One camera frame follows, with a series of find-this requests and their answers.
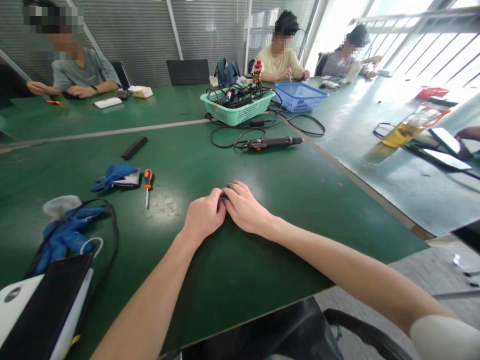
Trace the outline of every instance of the green table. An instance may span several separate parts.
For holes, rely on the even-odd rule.
[[[307,83],[315,88],[321,79]],[[329,97],[312,113],[326,127],[326,135],[311,139],[393,204],[423,230],[444,235],[480,219],[480,182],[444,170],[404,149],[383,145],[372,130],[380,122],[398,124],[423,100],[419,88],[396,78],[359,79]],[[452,134],[480,123],[474,98],[439,123]],[[306,130],[318,129],[306,119],[294,120]],[[480,168],[479,160],[473,161]]]
[[[52,142],[0,154],[0,287],[18,281],[40,242],[48,219],[42,205],[57,196],[87,200],[94,179],[122,162],[120,154],[138,136],[149,142],[128,161],[155,174],[150,209],[145,191],[115,189],[120,247],[112,272],[92,302],[83,337],[72,359],[87,359],[112,321],[182,228],[189,203],[232,180],[245,182],[273,214],[323,234],[384,263],[427,245],[341,174],[308,143],[266,152],[220,149],[210,144],[213,124]],[[238,129],[217,133],[228,143]],[[271,137],[293,136],[287,126]],[[95,274],[112,250],[109,219],[88,235],[106,242]],[[186,275],[163,351],[191,344],[327,289],[332,283],[299,257],[240,230],[227,217],[195,254]]]
[[[59,98],[62,106],[40,97],[14,99],[14,107],[0,111],[0,131],[15,141],[30,141],[71,135],[178,123],[204,118],[200,95],[210,84],[153,89],[153,96],[131,97],[122,104],[98,109],[94,101],[112,93],[85,100]]]

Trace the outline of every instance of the gray t-shirt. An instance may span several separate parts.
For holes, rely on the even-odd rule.
[[[74,60],[55,60],[52,62],[53,87],[67,91],[70,87],[97,86],[107,80],[120,85],[119,77],[112,64],[101,53],[85,48],[85,68],[80,68]]]
[[[340,50],[337,49],[334,52],[330,52],[328,54],[328,58],[326,59],[326,63],[323,66],[323,70],[321,72],[322,76],[331,76],[337,77],[341,75],[346,75],[347,70],[345,69],[348,65],[355,63],[355,59],[348,58],[348,59],[340,59]]]

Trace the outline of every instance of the red bottle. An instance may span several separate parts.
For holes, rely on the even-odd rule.
[[[262,81],[262,61],[257,60],[253,66],[253,83],[260,83]]]

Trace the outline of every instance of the blue glove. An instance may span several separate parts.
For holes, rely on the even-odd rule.
[[[65,212],[65,216],[67,217],[74,210],[75,209],[68,210]],[[70,249],[75,254],[79,254],[82,245],[85,244],[88,239],[77,230],[85,228],[103,212],[103,206],[84,207],[78,210],[75,215],[68,218],[68,220],[61,223],[45,244],[34,274],[42,274],[50,263],[63,259],[67,255],[67,249]],[[55,229],[58,223],[59,221],[53,221],[47,225],[45,230],[43,230],[44,240]],[[92,247],[92,243],[89,242],[83,251],[88,253],[92,251]]]
[[[115,180],[120,180],[130,175],[131,173],[135,173],[139,170],[138,167],[134,167],[128,164],[112,164],[106,170],[105,177],[101,177],[95,180],[96,185],[90,188],[92,193],[96,193],[97,191],[109,191],[112,188],[113,182]]]

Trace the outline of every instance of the blue plastic basket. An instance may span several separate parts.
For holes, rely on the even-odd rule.
[[[275,100],[291,113],[306,113],[313,111],[329,94],[300,82],[281,83],[275,85]]]

